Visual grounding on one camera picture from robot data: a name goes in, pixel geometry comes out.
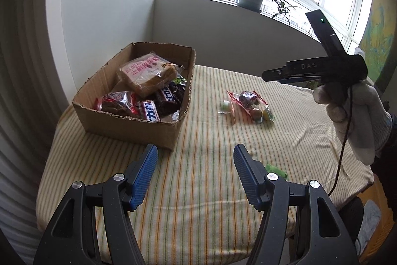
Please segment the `white gloved right hand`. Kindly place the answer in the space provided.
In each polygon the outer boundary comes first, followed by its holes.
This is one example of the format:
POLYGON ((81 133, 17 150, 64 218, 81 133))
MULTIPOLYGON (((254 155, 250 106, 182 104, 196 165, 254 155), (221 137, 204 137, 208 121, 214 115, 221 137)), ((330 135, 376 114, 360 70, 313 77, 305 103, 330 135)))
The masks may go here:
POLYGON ((352 86, 344 96, 342 85, 327 83, 314 89, 314 101, 326 106, 340 142, 349 142, 356 158, 371 165, 391 146, 396 136, 396 116, 384 108, 375 87, 367 81, 352 86))

